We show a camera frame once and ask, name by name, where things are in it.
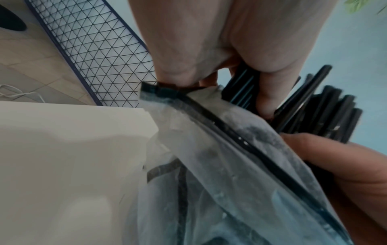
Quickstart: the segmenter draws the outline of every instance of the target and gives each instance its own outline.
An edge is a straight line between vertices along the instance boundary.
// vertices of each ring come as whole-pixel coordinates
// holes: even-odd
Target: table surface
[[[120,244],[120,179],[145,160],[149,114],[21,102],[0,114],[0,244]]]

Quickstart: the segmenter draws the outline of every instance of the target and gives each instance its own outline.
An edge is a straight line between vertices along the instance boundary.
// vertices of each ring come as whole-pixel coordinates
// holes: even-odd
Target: skin
[[[286,98],[337,0],[129,0],[159,82],[212,86],[241,60],[261,71],[257,110]],[[283,135],[305,161],[335,175],[328,195],[356,245],[387,244],[387,157],[309,134]]]
[[[261,71],[264,118],[286,98],[337,0],[129,0],[159,82],[216,84],[243,59]]]
[[[335,176],[328,198],[356,245],[387,244],[387,156],[312,134],[282,134],[300,156]]]

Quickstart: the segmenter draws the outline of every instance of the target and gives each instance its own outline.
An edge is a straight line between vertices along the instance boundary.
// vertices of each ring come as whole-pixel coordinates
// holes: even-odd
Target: floor
[[[74,72],[63,59],[23,0],[0,0],[27,25],[24,32],[0,28],[0,84],[14,86],[24,96],[0,101],[95,105]],[[0,86],[0,93],[14,94],[13,88]]]

